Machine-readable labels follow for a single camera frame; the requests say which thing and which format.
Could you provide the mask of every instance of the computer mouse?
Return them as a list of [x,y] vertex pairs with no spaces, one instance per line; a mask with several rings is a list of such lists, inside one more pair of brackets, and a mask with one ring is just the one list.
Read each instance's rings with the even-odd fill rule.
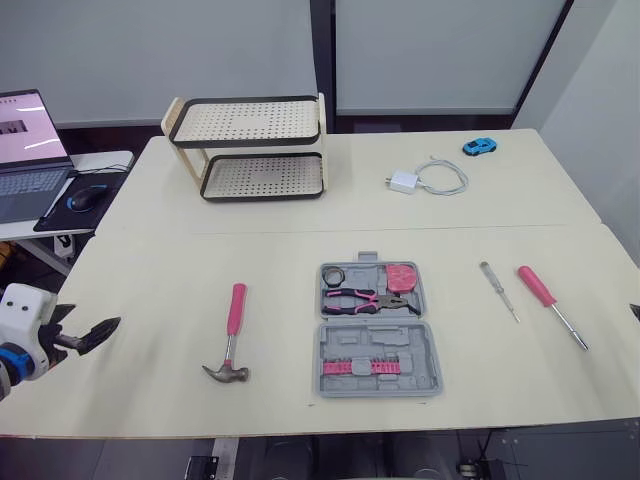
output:
[[92,210],[107,193],[109,193],[109,187],[107,185],[91,185],[82,190],[78,190],[67,198],[67,208],[78,213],[88,212]]

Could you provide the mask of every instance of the toolbox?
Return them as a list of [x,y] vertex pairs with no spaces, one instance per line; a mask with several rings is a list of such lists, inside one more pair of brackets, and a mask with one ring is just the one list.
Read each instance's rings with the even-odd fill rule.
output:
[[413,397],[442,391],[427,303],[413,262],[357,262],[320,267],[314,380],[323,397]]
[[327,188],[322,94],[176,98],[161,126],[205,200],[315,198]]

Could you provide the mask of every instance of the laptop keyboard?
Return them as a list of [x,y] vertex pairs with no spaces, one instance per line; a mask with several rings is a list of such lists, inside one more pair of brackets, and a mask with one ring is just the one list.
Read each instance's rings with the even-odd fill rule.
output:
[[20,193],[48,192],[66,174],[66,170],[47,170],[44,172],[2,175],[0,176],[0,197]]

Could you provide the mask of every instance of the hammer head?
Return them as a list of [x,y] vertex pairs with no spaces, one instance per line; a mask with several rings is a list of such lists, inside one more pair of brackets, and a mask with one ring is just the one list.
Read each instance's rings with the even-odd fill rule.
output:
[[234,370],[230,363],[224,363],[219,370],[211,370],[209,367],[202,366],[205,372],[213,378],[222,383],[231,382],[246,382],[249,379],[249,369],[246,367]]

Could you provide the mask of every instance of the white charging cable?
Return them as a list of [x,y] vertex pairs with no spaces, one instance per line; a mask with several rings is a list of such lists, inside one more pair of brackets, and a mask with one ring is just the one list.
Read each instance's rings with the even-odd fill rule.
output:
[[[462,193],[467,189],[467,186],[469,185],[469,177],[467,177],[467,175],[460,169],[460,167],[450,162],[449,160],[443,160],[441,158],[434,157],[433,155],[431,155],[430,158],[431,161],[419,165],[418,168],[416,168],[415,173],[403,172],[401,170],[396,170],[395,172],[393,172],[391,178],[386,179],[389,188],[396,192],[411,194],[415,192],[416,186],[419,186],[434,195],[455,195],[457,193]],[[420,173],[425,168],[435,166],[446,167],[453,170],[460,180],[460,185],[449,190],[439,190],[425,183],[420,177]]]
[[[467,175],[460,169],[460,167],[458,167],[455,163],[450,162],[449,160],[443,160],[441,158],[434,157],[433,155],[431,155],[430,158],[430,162],[424,162],[422,165],[416,168],[418,185],[424,188],[427,192],[433,193],[434,195],[455,195],[456,193],[462,193],[467,189],[467,186],[469,185],[469,177],[467,177]],[[458,175],[458,178],[460,179],[460,186],[451,188],[449,190],[438,190],[437,188],[433,188],[431,185],[424,183],[422,181],[422,178],[420,177],[420,172],[422,172],[422,170],[424,170],[425,168],[435,167],[438,165],[450,168],[451,170],[456,172],[456,175]]]

